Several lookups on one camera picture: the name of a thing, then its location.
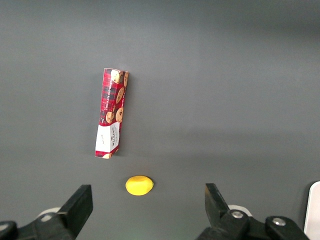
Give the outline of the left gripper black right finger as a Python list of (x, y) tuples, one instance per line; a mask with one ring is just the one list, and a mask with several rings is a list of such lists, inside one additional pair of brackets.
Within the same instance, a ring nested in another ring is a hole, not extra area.
[(230, 209), (214, 183), (205, 185), (205, 212), (210, 222), (198, 240), (307, 240), (290, 218), (269, 216), (262, 223), (242, 210)]

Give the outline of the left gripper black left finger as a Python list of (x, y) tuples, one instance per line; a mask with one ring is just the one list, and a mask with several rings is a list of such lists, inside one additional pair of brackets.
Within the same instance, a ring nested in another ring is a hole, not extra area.
[(0, 222), (2, 240), (75, 240), (93, 211), (92, 186), (81, 185), (61, 207), (43, 211), (27, 225)]

